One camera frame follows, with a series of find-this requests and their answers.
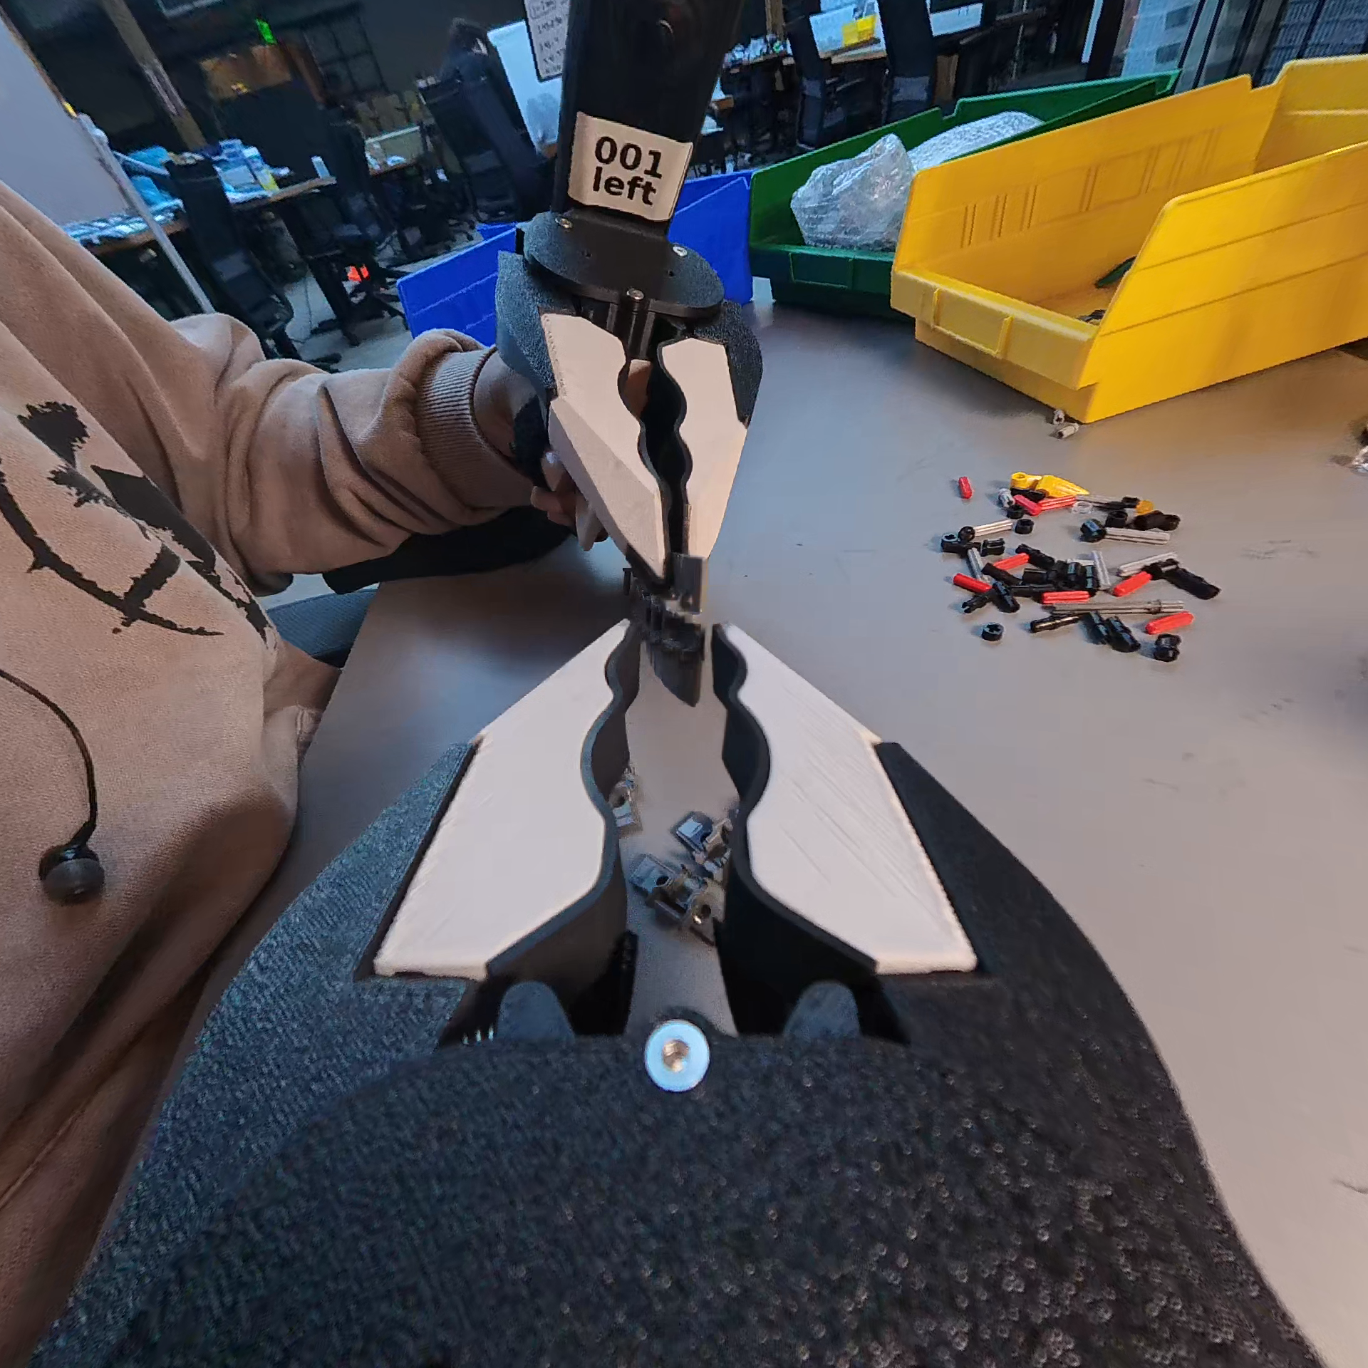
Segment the pile of small toy pins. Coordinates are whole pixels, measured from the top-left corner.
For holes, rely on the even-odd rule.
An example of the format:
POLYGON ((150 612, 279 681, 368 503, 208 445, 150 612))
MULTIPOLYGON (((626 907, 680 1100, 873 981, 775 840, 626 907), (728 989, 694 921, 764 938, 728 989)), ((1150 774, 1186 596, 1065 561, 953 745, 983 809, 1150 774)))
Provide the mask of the pile of small toy pins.
POLYGON ((1080 633, 1126 658, 1181 659, 1195 610, 1222 589, 1175 543, 1179 515, 1132 494, 1098 494, 1054 474, 1013 472, 991 509, 939 537, 957 612, 1034 638, 1080 633))

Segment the whiteboard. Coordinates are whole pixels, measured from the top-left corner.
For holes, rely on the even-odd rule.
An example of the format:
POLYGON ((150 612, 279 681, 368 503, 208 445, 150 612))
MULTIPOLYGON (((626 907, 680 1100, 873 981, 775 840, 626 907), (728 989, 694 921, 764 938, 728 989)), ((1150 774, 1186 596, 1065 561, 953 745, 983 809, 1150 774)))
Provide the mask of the whiteboard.
POLYGON ((69 111, 8 17, 1 19, 1 180, 61 227, 132 217, 179 276, 193 310, 214 310, 109 143, 69 111))

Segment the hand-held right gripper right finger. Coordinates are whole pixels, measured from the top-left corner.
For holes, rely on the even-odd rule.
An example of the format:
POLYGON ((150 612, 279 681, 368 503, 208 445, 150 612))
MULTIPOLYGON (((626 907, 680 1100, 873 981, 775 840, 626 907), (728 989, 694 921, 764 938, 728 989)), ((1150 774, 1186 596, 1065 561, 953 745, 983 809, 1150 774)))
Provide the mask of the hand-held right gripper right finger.
POLYGON ((735 1030, 778 1036, 835 984, 856 1030, 899 1038, 887 981, 979 970, 898 783, 910 757, 735 626, 712 630, 711 673, 737 797, 717 935, 735 1030))

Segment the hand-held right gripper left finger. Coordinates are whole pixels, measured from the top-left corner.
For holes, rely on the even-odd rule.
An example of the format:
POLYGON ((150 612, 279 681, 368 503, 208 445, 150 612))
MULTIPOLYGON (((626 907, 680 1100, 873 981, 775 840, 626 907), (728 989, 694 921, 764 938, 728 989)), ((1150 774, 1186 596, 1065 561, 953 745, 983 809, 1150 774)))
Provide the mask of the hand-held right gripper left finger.
POLYGON ((374 975, 466 987, 450 1036, 547 987, 582 1036, 626 1027, 636 970, 613 794, 640 633, 619 623, 489 724, 384 914, 374 975))

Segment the yellow plastic bin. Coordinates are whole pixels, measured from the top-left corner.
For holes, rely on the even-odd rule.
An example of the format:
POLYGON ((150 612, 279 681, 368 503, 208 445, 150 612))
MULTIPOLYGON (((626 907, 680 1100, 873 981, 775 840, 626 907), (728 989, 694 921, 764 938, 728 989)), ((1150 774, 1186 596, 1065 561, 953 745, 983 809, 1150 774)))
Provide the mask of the yellow plastic bin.
POLYGON ((1365 339, 1365 255, 1366 59, 1294 60, 919 174, 890 304, 1089 425, 1365 339))

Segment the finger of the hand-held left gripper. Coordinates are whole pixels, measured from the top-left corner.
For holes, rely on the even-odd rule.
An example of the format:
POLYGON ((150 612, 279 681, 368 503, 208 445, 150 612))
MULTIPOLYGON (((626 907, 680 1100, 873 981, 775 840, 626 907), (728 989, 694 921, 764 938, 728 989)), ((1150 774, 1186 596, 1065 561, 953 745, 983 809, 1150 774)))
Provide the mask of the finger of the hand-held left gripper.
POLYGON ((708 561, 735 485, 746 423, 737 411, 721 344, 700 338, 666 344, 659 351, 659 368, 682 402, 675 423, 675 445, 683 459, 679 479, 682 552, 708 561))
POLYGON ((642 423, 622 394, 622 342, 587 318, 544 313, 554 382, 553 449, 619 549, 654 583, 669 566, 665 503, 642 456, 642 423))

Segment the cluttered work table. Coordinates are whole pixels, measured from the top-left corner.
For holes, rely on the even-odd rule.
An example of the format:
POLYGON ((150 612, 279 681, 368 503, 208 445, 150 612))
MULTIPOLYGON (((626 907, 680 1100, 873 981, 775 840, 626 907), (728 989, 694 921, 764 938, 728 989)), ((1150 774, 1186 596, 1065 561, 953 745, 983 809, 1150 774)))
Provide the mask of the cluttered work table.
MULTIPOLYGON (((329 164, 314 157, 309 177, 289 169, 273 168, 256 146, 237 140, 211 148, 211 163, 219 177, 230 209, 253 215, 285 206, 300 197, 322 194, 338 186, 328 174, 329 164)), ((99 256, 112 256, 127 249, 156 249, 158 233, 171 240, 188 230, 184 203, 170 189, 173 154, 161 146, 133 154, 115 154, 115 160, 133 191, 135 204, 113 215, 77 220, 63 224, 63 232, 84 249, 99 256)))

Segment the blue plastic bin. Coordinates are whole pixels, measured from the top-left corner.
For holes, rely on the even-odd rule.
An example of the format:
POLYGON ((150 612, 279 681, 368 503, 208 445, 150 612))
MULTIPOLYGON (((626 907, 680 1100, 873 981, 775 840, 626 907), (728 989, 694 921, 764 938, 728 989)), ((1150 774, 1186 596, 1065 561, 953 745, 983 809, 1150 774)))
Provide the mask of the blue plastic bin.
POLYGON ((749 266, 749 200, 754 174, 715 174, 683 181, 669 230, 674 246, 705 259, 725 298, 747 305, 754 298, 749 266))
POLYGON ((492 347, 501 258, 518 252, 519 236, 519 226, 482 226, 469 247, 404 275, 397 289, 410 338, 453 331, 492 347))

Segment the person's left hand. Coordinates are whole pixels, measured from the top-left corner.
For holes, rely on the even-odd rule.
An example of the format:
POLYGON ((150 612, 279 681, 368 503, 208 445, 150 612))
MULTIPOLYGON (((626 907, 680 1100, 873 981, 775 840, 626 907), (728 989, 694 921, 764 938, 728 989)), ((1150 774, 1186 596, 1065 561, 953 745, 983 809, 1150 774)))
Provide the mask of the person's left hand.
POLYGON ((515 475, 528 486, 528 505, 550 523, 573 532, 582 551, 607 541, 590 500, 551 448, 535 387, 490 351, 475 385, 479 431, 515 475))

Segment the beige printed hoodie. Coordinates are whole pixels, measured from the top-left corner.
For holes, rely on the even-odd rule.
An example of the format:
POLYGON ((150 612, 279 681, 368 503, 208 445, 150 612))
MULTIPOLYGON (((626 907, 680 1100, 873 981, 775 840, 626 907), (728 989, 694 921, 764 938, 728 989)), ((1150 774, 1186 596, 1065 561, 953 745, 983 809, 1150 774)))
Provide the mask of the beige printed hoodie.
POLYGON ((60 724, 3 682, 3 1366, 58 1320, 214 952, 276 871, 335 672, 184 515, 162 319, 3 187, 3 670, 93 756, 98 898, 43 852, 81 825, 60 724))

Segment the grey desk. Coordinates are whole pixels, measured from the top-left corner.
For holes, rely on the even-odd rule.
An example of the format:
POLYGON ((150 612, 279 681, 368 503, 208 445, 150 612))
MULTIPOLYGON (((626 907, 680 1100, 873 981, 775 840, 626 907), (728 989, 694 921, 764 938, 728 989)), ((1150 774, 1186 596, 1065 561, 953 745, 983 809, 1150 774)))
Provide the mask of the grey desk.
MULTIPOLYGON (((971 976, 743 1036, 626 883, 626 1027, 374 943, 476 736, 623 623, 620 557, 381 589, 305 762, 371 817, 217 972, 84 1366, 1365 1366, 1365 480, 1325 351, 1051 436, 908 327, 763 312, 705 621, 910 757, 971 976), (1017 471, 1132 494, 1222 595, 1175 664, 1000 644, 934 543, 1017 471), (381 811, 381 797, 392 805, 381 811)), ((640 664, 622 857, 737 806, 640 664)))

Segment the clear plastic bag bundle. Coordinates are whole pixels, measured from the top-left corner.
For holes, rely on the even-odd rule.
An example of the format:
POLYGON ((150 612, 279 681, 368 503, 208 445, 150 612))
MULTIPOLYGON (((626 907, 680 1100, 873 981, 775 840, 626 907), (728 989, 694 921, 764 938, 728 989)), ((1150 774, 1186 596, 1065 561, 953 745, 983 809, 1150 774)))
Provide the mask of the clear plastic bag bundle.
POLYGON ((809 249, 893 252, 919 174, 1042 128, 1031 114, 999 112, 913 148, 887 134, 853 158, 818 168, 792 195, 801 243, 809 249))

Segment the heap of track links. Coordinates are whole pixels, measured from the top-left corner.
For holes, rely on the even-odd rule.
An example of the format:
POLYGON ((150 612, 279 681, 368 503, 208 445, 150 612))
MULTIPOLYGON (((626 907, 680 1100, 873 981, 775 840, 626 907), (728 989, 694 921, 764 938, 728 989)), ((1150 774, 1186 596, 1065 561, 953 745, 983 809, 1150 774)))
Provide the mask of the heap of track links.
POLYGON ((626 883, 659 923, 717 947, 725 924, 726 883, 731 868, 732 806, 723 819, 686 812, 669 829, 675 852, 666 858, 648 851, 623 855, 626 883))

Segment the person's left forearm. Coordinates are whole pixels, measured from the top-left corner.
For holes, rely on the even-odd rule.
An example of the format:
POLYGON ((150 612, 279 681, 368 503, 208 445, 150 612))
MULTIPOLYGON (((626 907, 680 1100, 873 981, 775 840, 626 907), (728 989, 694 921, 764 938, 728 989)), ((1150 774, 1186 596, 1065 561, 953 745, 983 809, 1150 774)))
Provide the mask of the person's left forearm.
POLYGON ((179 436, 162 437, 176 503, 259 589, 489 523, 528 486, 479 431, 492 348, 421 335, 387 370, 323 373, 266 359, 224 316, 167 325, 162 368, 179 436))

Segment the grey chair seat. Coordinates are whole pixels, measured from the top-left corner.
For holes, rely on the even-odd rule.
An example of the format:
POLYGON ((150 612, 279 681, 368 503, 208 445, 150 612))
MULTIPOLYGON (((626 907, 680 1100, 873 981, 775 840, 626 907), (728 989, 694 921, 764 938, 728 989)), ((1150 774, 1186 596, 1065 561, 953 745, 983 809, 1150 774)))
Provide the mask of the grey chair seat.
POLYGON ((325 593, 285 606, 265 607, 280 638, 306 656, 343 668, 368 618, 377 590, 325 593))

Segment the green crate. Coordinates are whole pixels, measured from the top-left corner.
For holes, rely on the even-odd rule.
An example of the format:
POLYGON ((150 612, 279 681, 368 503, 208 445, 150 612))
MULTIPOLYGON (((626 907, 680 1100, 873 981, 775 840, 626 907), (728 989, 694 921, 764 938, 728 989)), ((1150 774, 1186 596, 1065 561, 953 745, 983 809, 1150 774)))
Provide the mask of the green crate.
POLYGON ((971 123, 1019 112, 1037 126, 1016 140, 1124 112, 1172 94, 1178 73, 1117 77, 985 94, 957 100, 948 112, 933 108, 836 145, 767 166, 751 181, 747 250, 751 272, 767 279, 777 304, 847 318, 895 319, 888 304, 890 252, 807 247, 790 210, 792 197, 818 169, 852 160, 887 134, 919 151, 931 140, 971 123))

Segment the black office chair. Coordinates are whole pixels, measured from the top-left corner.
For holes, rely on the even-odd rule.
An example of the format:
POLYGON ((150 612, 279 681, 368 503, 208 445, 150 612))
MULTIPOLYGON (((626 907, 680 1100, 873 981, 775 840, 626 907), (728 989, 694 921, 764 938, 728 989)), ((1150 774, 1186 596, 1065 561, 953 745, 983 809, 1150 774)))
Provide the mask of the black office chair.
POLYGON ((293 308, 250 255, 214 163, 173 157, 167 175, 222 312, 247 325, 270 354, 299 361, 288 336, 293 308))

